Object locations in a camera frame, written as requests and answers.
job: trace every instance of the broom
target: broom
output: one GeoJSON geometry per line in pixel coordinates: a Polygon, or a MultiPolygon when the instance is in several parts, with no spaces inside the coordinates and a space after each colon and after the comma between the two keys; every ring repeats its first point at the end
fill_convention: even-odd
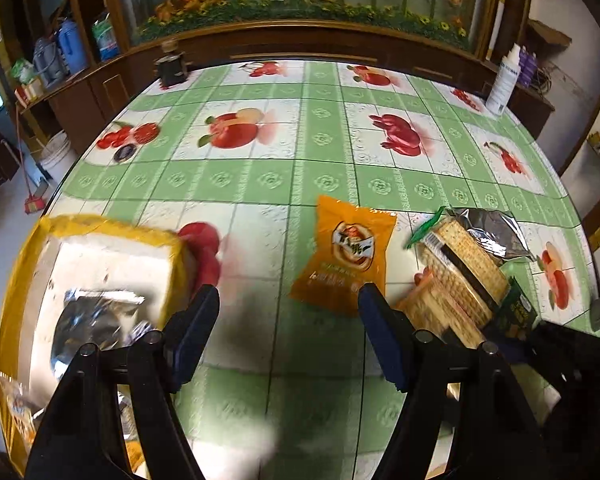
{"type": "Polygon", "coordinates": [[[35,197],[31,193],[29,186],[29,177],[27,176],[27,170],[24,167],[24,158],[22,157],[22,147],[20,145],[20,113],[16,107],[16,137],[18,139],[18,153],[20,154],[20,166],[22,167],[22,174],[24,175],[24,183],[27,186],[27,192],[29,196],[24,201],[24,212],[26,214],[35,213],[44,209],[46,206],[45,199],[42,197],[35,197]]]}

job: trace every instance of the foil wrapper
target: foil wrapper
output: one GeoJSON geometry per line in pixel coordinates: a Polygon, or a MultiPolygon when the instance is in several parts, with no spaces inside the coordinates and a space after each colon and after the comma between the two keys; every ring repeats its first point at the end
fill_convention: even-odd
{"type": "Polygon", "coordinates": [[[520,225],[510,213],[477,207],[455,207],[448,213],[493,257],[497,265],[516,258],[534,260],[520,225]]]}
{"type": "Polygon", "coordinates": [[[31,400],[29,389],[25,385],[2,372],[0,372],[0,389],[28,454],[45,410],[31,400]]]}
{"type": "Polygon", "coordinates": [[[51,347],[54,377],[62,378],[85,343],[96,343],[101,350],[121,348],[153,330],[148,321],[137,319],[142,302],[143,296],[129,290],[68,290],[51,347]]]}

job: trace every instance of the white spray bottle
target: white spray bottle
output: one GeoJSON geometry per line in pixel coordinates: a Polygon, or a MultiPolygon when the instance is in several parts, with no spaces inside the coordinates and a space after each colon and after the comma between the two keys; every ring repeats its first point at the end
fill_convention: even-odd
{"type": "Polygon", "coordinates": [[[520,46],[513,44],[511,52],[502,58],[500,70],[496,76],[489,98],[487,99],[487,110],[495,115],[502,115],[505,106],[513,94],[518,76],[520,75],[520,46]]]}

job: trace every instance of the green tablecloth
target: green tablecloth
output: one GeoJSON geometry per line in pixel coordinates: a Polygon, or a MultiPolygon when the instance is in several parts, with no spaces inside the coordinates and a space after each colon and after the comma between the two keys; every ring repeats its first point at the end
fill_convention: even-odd
{"type": "MultiPolygon", "coordinates": [[[[208,480],[258,471],[369,478],[395,425],[403,396],[381,377],[360,321],[286,296],[314,250],[319,194],[398,212],[389,301],[422,269],[402,250],[405,239],[440,205],[511,210],[534,254],[550,243],[559,255],[568,304],[555,305],[538,263],[504,270],[543,319],[590,331],[595,278],[584,232],[559,177],[508,110],[496,118],[480,99],[414,76],[281,60],[207,68],[168,90],[155,82],[118,120],[157,122],[161,132],[122,163],[112,159],[116,148],[94,144],[49,214],[172,230],[206,221],[221,234],[220,317],[176,399],[208,480]],[[249,124],[222,129],[235,118],[249,124]]],[[[528,396],[541,397],[544,383],[532,383],[528,396]]]]}

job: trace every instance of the screw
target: screw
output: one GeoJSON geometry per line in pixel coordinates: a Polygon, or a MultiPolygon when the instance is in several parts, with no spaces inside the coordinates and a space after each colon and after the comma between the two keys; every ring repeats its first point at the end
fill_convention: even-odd
{"type": "Polygon", "coordinates": [[[159,343],[162,340],[162,332],[159,330],[151,330],[142,336],[142,341],[150,345],[159,343]]]}
{"type": "Polygon", "coordinates": [[[83,357],[87,357],[93,354],[98,349],[96,343],[85,343],[80,347],[80,355],[83,357]]]}
{"type": "Polygon", "coordinates": [[[421,343],[431,343],[433,341],[433,334],[429,330],[418,330],[416,332],[416,339],[421,343]]]}
{"type": "Polygon", "coordinates": [[[482,343],[482,349],[489,355],[496,355],[498,353],[498,345],[491,341],[485,341],[482,343]]]}

